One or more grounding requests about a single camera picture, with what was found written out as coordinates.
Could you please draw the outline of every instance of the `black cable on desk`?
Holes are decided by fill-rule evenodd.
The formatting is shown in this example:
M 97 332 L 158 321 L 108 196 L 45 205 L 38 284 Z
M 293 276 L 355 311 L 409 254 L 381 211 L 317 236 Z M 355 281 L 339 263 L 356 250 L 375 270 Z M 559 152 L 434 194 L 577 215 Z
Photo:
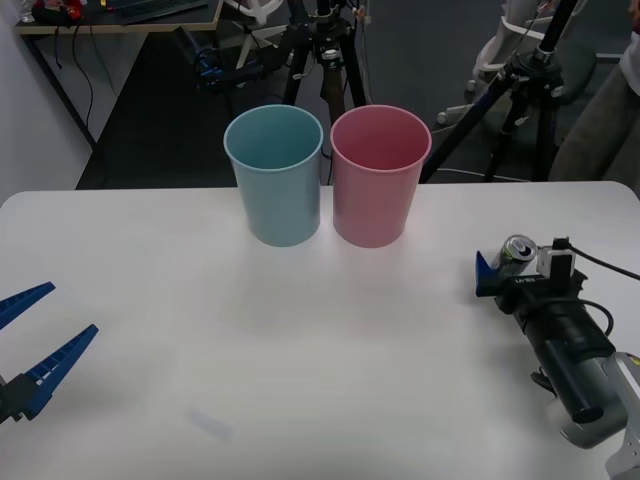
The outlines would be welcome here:
M 109 74 L 109 69 L 107 65 L 104 63 L 102 59 L 102 55 L 100 55 L 100 51 L 98 50 L 98 45 L 96 44 L 96 39 L 93 36 L 93 25 L 89 24 L 89 36 L 91 37 L 91 43 L 93 43 L 93 50 L 96 52 L 96 57 L 98 58 L 98 62 L 100 62 L 100 66 L 104 70 L 105 75 L 107 76 L 107 81 L 109 82 L 109 86 L 111 87 L 111 91 L 117 97 L 119 97 L 116 92 L 116 88 L 113 86 L 113 80 L 111 79 L 111 75 Z
M 84 122 L 85 126 L 89 128 L 89 117 L 91 116 L 91 109 L 93 108 L 93 85 L 91 85 L 91 80 L 89 80 L 89 77 L 80 66 L 80 62 L 78 62 L 78 57 L 76 57 L 76 37 L 78 35 L 79 29 L 80 29 L 80 25 L 78 24 L 76 25 L 76 29 L 73 31 L 73 38 L 71 39 L 71 55 L 73 56 L 74 62 L 76 62 L 76 65 L 78 66 L 78 70 L 80 70 L 82 75 L 84 75 L 84 78 L 87 80 L 87 83 L 89 84 L 89 92 L 91 96 L 89 98 L 89 109 L 87 110 L 87 118 Z
M 592 302 L 591 300 L 583 300 L 582 298 L 565 298 L 565 297 L 545 298 L 543 300 L 536 302 L 534 305 L 532 305 L 531 308 L 527 310 L 527 317 L 524 323 L 522 324 L 522 331 L 524 332 L 526 330 L 527 324 L 529 323 L 529 317 L 532 312 L 542 310 L 544 308 L 550 307 L 551 305 L 557 305 L 559 303 L 568 303 L 568 304 L 583 305 L 583 306 L 586 305 L 586 306 L 593 307 L 600 310 L 602 313 L 604 313 L 605 317 L 607 317 L 607 328 L 604 331 L 604 334 L 607 337 L 611 335 L 615 322 L 613 321 L 613 315 L 611 315 L 611 312 L 609 312 L 609 310 L 604 308 L 599 303 Z
M 637 273 L 630 272 L 629 270 L 625 270 L 624 268 L 616 267 L 615 265 L 611 265 L 610 263 L 602 261 L 596 257 L 592 257 L 591 255 L 584 253 L 582 250 L 578 250 L 576 247 L 574 247 L 571 244 L 569 245 L 569 250 L 574 252 L 576 255 L 579 255 L 582 258 L 585 258 L 590 262 L 595 263 L 596 265 L 600 265 L 601 267 L 608 268 L 609 270 L 613 270 L 616 273 L 619 273 L 629 278 L 633 278 L 634 280 L 640 280 L 640 275 L 638 275 Z

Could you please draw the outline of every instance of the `wire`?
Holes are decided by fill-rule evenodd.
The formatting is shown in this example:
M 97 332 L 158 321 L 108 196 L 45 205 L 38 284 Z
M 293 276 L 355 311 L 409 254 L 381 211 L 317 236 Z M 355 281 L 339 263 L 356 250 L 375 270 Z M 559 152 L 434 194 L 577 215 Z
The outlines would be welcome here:
M 60 60 L 58 59 L 58 44 L 60 43 L 60 26 L 56 27 L 56 31 L 53 34 L 53 48 L 56 57 L 56 65 L 58 68 L 62 70 L 62 65 L 60 64 Z
M 78 57 L 76 57 L 76 37 L 78 35 L 78 30 L 80 29 L 80 25 L 76 26 L 76 29 L 73 31 L 73 38 L 71 39 L 71 56 L 73 57 L 73 61 L 76 62 L 78 66 L 78 70 L 84 75 L 84 78 L 87 80 L 87 84 L 89 85 L 89 92 L 91 96 L 89 97 L 89 109 L 87 110 L 87 118 L 84 122 L 87 129 L 89 128 L 89 117 L 91 116 L 91 109 L 93 108 L 93 85 L 91 85 L 91 80 L 85 73 L 85 71 L 80 66 L 80 62 L 78 62 Z
M 551 392 L 557 396 L 556 389 L 551 385 L 549 377 L 547 377 L 542 371 L 542 367 L 540 367 L 537 372 L 533 372 L 531 374 L 531 380 L 533 380 L 533 382 L 538 386 L 544 388 L 547 392 Z
M 527 325 L 529 324 L 531 313 L 536 312 L 538 310 L 543 310 L 545 308 L 550 307 L 551 305 L 557 305 L 561 303 L 575 304 L 575 305 L 582 305 L 582 306 L 586 305 L 586 306 L 593 307 L 600 310 L 602 313 L 604 313 L 605 317 L 607 317 L 607 328 L 604 331 L 604 334 L 608 337 L 609 335 L 611 335 L 611 332 L 613 332 L 613 326 L 615 323 L 613 321 L 613 315 L 611 315 L 611 312 L 609 312 L 609 310 L 604 308 L 602 305 L 596 302 L 592 302 L 590 300 L 583 300 L 582 298 L 562 298 L 562 297 L 545 298 L 543 300 L 540 300 L 539 302 L 534 303 L 533 306 L 530 307 L 526 312 L 526 319 L 522 324 L 522 332 L 524 333 L 525 329 L 527 328 Z
M 634 280 L 639 280 L 640 281 L 640 275 L 638 275 L 637 273 L 630 272 L 629 270 L 625 270 L 623 268 L 616 267 L 615 265 L 611 265 L 610 263 L 607 263 L 607 262 L 604 262 L 602 260 L 599 260 L 596 257 L 592 257 L 591 255 L 588 255 L 588 254 L 584 253 L 582 250 L 578 250 L 576 247 L 574 247 L 571 244 L 569 244 L 569 250 L 574 252 L 576 255 L 580 255 L 582 258 L 585 258 L 585 259 L 589 260 L 590 262 L 595 263 L 596 265 L 600 265 L 601 267 L 608 268 L 609 270 L 613 270 L 614 272 L 617 272 L 617 273 L 619 273 L 621 275 L 624 275 L 626 277 L 633 278 Z
M 93 36 L 93 25 L 91 24 L 89 24 L 89 36 L 91 37 L 91 43 L 93 43 L 93 49 L 96 52 L 96 57 L 98 57 L 98 62 L 100 62 L 100 65 L 102 66 L 102 69 L 104 70 L 104 73 L 107 76 L 107 81 L 109 82 L 111 91 L 116 97 L 119 98 L 120 95 L 118 95 L 118 93 L 116 92 L 116 88 L 113 86 L 113 80 L 111 79 L 111 75 L 109 74 L 109 69 L 107 68 L 107 65 L 104 63 L 104 60 L 102 59 L 102 55 L 100 55 L 100 51 L 98 50 L 98 44 L 96 43 L 96 39 Z
M 258 39 L 256 38 L 256 36 L 253 34 L 253 31 L 251 29 L 249 29 L 249 35 L 251 35 L 251 38 L 253 38 L 253 43 L 256 44 L 256 47 L 258 47 L 258 50 L 262 50 L 262 47 L 260 46 L 260 44 L 258 43 Z
M 438 172 L 463 173 L 465 175 L 473 175 L 475 177 L 484 177 L 484 173 L 471 172 L 469 170 L 458 170 L 457 168 L 439 168 Z M 530 180 L 524 180 L 522 178 L 515 178 L 515 177 L 505 177 L 502 175 L 494 175 L 493 178 L 497 178 L 499 180 L 509 180 L 511 182 L 531 183 Z
M 549 3 L 548 0 L 540 0 L 538 2 L 538 6 L 536 7 L 536 14 L 533 16 L 533 20 L 529 22 L 529 26 L 520 37 L 520 40 L 518 41 L 516 48 L 513 49 L 513 52 L 511 52 L 511 55 L 509 55 L 509 58 L 507 58 L 507 61 L 504 62 L 505 65 L 511 61 L 511 59 L 516 55 L 516 53 L 518 53 L 518 49 L 520 48 L 520 45 L 522 45 L 522 42 L 524 42 L 524 39 L 527 37 L 527 35 L 529 35 L 529 32 L 533 28 L 533 25 L 536 23 L 536 20 L 538 20 L 538 18 L 540 17 L 540 14 L 546 8 L 548 3 Z
M 333 174 L 333 157 L 324 153 L 324 147 L 320 148 L 322 156 L 329 160 L 329 176 L 327 177 L 327 186 L 331 185 L 331 175 Z

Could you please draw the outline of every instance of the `blue bracket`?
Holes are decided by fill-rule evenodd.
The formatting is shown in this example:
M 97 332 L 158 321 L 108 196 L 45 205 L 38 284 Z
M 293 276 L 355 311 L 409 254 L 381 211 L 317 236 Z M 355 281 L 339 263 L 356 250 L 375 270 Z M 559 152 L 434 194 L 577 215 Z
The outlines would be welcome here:
M 496 296 L 500 291 L 501 280 L 489 266 L 480 252 L 476 252 L 476 296 Z
M 0 301 L 0 330 L 55 288 L 48 282 Z M 18 420 L 21 413 L 29 420 L 38 415 L 97 333 L 90 325 L 31 370 L 0 386 L 0 423 L 9 417 Z
M 13 297 L 0 300 L 0 330 L 9 325 L 34 303 L 55 290 L 53 283 L 43 283 Z
M 51 399 L 53 391 L 60 385 L 97 333 L 98 327 L 90 325 L 25 373 L 38 384 L 38 390 L 24 406 L 25 415 L 29 420 L 42 411 Z

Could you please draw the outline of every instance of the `camera tripod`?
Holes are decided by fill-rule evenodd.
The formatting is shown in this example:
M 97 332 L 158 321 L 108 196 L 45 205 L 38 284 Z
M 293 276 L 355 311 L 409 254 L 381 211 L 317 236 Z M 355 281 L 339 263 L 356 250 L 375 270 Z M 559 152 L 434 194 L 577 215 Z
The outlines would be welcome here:
M 346 6 L 346 2 L 318 0 L 318 9 L 313 16 L 309 16 L 302 0 L 288 0 L 288 5 L 291 11 L 291 25 L 301 33 L 307 34 L 307 41 L 300 42 L 293 48 L 283 103 L 295 105 L 300 83 L 305 76 L 307 59 L 309 54 L 313 54 L 315 61 L 324 71 L 320 96 L 329 106 L 329 117 L 333 125 L 346 111 L 342 85 L 343 66 L 354 106 L 361 107 L 367 104 L 355 48 L 356 29 L 340 17 L 340 11 Z
M 534 182 L 548 179 L 555 157 L 556 117 L 564 87 L 562 67 L 555 58 L 556 45 L 578 1 L 562 0 L 538 47 L 533 52 L 515 55 L 498 73 L 478 103 L 425 162 L 420 183 L 426 183 L 438 171 L 460 142 L 509 89 L 513 103 L 496 138 L 484 181 L 493 180 L 505 160 L 519 122 L 533 103 L 540 109 L 540 118 L 532 179 Z

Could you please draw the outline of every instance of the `can lid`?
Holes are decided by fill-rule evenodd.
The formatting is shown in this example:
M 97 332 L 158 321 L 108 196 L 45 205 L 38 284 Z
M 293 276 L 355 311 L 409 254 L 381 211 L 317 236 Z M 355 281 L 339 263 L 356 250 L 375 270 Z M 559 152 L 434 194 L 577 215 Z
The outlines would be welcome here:
M 521 262 L 530 262 L 538 253 L 538 246 L 524 235 L 513 235 L 504 244 L 505 254 Z

